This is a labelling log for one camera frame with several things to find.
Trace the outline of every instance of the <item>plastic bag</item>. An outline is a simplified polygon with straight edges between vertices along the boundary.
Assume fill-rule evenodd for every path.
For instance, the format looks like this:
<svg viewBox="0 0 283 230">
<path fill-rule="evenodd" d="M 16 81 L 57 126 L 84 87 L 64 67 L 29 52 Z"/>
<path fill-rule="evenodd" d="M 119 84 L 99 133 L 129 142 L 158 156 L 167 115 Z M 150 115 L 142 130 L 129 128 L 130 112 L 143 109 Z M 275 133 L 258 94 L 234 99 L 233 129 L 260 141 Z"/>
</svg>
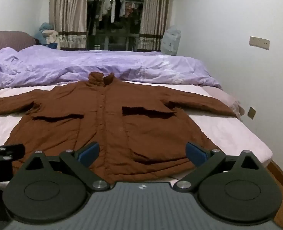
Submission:
<svg viewBox="0 0 283 230">
<path fill-rule="evenodd" d="M 181 30 L 172 26 L 164 33 L 161 42 L 161 52 L 165 55 L 177 55 L 181 39 Z"/>
</svg>

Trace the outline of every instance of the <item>jacket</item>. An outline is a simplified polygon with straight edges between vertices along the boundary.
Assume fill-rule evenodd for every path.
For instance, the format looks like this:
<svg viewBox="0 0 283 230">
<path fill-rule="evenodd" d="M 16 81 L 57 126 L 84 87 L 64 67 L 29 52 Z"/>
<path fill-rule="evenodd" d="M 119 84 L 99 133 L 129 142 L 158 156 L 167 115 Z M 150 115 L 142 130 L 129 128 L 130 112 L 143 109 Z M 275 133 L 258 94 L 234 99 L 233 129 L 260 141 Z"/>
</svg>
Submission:
<svg viewBox="0 0 283 230">
<path fill-rule="evenodd" d="M 90 168 L 108 182 L 166 177 L 193 168 L 185 157 L 188 141 L 217 148 L 182 107 L 235 117 L 211 97 L 103 76 L 0 98 L 0 114 L 26 111 L 5 143 L 26 147 L 14 169 L 34 151 L 58 155 L 97 141 L 100 154 Z"/>
</svg>

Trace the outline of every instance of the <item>striped curtain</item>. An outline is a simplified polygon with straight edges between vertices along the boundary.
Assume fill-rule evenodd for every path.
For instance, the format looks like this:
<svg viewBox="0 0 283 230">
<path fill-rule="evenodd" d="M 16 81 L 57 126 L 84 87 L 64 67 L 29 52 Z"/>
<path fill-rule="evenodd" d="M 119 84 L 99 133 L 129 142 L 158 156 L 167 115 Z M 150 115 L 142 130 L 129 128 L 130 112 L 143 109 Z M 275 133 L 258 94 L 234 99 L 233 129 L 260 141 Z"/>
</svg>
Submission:
<svg viewBox="0 0 283 230">
<path fill-rule="evenodd" d="M 61 50 L 86 49 L 87 0 L 50 0 L 49 23 L 58 31 Z"/>
<path fill-rule="evenodd" d="M 167 27 L 172 0 L 145 0 L 139 32 L 138 51 L 159 51 Z"/>
</svg>

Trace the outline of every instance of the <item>wall switch plate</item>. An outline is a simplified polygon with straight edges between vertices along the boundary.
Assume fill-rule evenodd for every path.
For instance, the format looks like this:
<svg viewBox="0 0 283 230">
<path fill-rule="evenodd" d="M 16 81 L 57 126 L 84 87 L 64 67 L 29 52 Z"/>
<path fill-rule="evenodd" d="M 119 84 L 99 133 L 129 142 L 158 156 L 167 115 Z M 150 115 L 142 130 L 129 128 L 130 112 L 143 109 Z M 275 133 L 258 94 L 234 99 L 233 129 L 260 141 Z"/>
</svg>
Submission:
<svg viewBox="0 0 283 230">
<path fill-rule="evenodd" d="M 249 45 L 269 50 L 270 40 L 250 36 Z"/>
<path fill-rule="evenodd" d="M 254 119 L 255 114 L 256 114 L 256 110 L 250 107 L 247 116 L 250 117 L 251 119 Z"/>
</svg>

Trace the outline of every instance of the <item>purple comforter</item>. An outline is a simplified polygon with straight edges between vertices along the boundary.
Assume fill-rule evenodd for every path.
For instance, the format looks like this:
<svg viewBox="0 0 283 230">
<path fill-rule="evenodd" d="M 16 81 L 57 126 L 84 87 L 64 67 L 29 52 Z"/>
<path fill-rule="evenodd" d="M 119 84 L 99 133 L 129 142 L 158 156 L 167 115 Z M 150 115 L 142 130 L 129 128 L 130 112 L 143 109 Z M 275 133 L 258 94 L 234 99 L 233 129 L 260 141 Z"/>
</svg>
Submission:
<svg viewBox="0 0 283 230">
<path fill-rule="evenodd" d="M 0 50 L 0 89 L 86 81 L 90 72 L 125 81 L 157 84 L 194 84 L 220 88 L 203 63 L 160 52 L 61 51 L 31 46 L 19 52 Z"/>
</svg>

